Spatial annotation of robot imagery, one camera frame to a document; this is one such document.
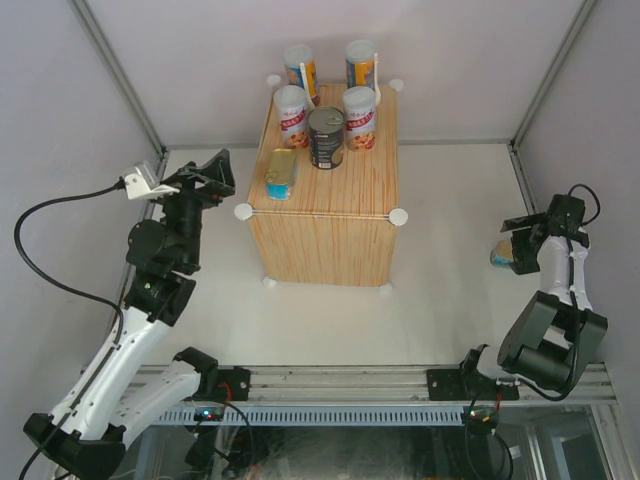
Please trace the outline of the gold rectangular tin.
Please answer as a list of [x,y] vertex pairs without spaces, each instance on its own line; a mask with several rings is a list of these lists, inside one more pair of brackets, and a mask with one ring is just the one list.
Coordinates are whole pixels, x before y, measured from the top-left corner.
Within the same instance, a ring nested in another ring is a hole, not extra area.
[[279,148],[272,151],[264,183],[271,200],[288,200],[292,194],[297,173],[298,151]]

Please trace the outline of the white red label can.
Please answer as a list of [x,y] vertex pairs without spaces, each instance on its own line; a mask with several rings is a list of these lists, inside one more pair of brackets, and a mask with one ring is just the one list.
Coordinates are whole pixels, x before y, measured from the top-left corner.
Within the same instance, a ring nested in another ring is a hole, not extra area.
[[284,147],[308,147],[308,104],[305,91],[298,86],[286,85],[274,93],[273,101]]
[[375,144],[376,94],[369,87],[357,86],[343,94],[345,138],[352,151],[370,150]]

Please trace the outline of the dark blue round can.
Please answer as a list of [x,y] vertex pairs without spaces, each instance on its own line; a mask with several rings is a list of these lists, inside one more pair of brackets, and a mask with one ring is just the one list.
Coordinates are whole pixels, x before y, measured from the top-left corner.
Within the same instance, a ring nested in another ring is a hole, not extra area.
[[344,151],[345,117],[335,107],[317,107],[308,116],[310,157],[321,170],[341,165]]

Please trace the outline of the blue can with spoon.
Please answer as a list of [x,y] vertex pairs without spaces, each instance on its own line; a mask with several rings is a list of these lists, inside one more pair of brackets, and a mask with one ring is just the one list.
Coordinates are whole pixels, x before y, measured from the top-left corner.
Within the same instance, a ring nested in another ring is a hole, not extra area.
[[283,53],[283,61],[289,83],[302,88],[308,100],[318,106],[320,96],[312,48],[305,44],[291,46]]

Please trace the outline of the blue yellow can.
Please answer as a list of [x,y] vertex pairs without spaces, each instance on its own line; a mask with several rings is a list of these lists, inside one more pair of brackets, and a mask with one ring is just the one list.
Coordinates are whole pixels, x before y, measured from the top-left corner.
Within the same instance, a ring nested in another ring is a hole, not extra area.
[[376,105],[381,102],[378,81],[378,54],[373,42],[354,40],[345,50],[347,87],[368,87],[374,91]]

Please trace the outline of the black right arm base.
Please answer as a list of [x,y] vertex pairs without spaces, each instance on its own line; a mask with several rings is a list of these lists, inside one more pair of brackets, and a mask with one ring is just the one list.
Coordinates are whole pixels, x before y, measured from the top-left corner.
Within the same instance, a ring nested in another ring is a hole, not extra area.
[[480,400],[518,400],[516,379],[497,364],[497,354],[496,347],[480,344],[457,365],[427,369],[429,399],[463,401],[478,395]]

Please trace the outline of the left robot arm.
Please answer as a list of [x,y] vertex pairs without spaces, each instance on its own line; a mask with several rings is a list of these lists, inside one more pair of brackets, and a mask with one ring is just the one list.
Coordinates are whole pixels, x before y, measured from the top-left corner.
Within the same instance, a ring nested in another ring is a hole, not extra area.
[[144,357],[175,326],[195,288],[200,269],[202,217],[235,193],[230,153],[220,150],[202,165],[189,162],[159,179],[148,163],[132,167],[112,186],[87,193],[91,199],[123,190],[128,199],[160,206],[159,220],[136,223],[127,239],[126,261],[134,277],[116,304],[67,286],[40,269],[26,253],[21,229],[27,218],[54,200],[25,211],[16,221],[14,243],[24,263],[57,288],[112,308],[108,338],[70,392],[48,413],[33,413],[23,431],[66,477],[108,479],[127,449],[166,410],[183,399],[206,400],[219,387],[218,362],[195,347],[178,352],[160,378],[131,396],[124,392]]

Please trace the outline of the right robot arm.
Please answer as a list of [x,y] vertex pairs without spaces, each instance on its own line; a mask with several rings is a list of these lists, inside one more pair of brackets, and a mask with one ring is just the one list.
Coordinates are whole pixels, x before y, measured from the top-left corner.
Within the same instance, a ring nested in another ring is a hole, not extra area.
[[511,270],[537,273],[538,290],[507,332],[493,365],[489,345],[468,352],[459,385],[480,399],[495,384],[522,384],[542,398],[566,399],[592,360],[608,329],[588,299],[585,263],[590,240],[583,199],[572,191],[552,197],[546,211],[504,221],[510,233]]

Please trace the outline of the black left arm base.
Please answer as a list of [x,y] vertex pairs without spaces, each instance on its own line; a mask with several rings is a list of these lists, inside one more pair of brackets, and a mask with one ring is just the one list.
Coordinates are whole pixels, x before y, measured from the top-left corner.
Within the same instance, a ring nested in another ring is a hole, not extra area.
[[233,366],[220,367],[218,361],[208,354],[188,347],[178,352],[174,361],[189,365],[197,377],[194,390],[187,399],[246,401],[251,386],[251,371]]

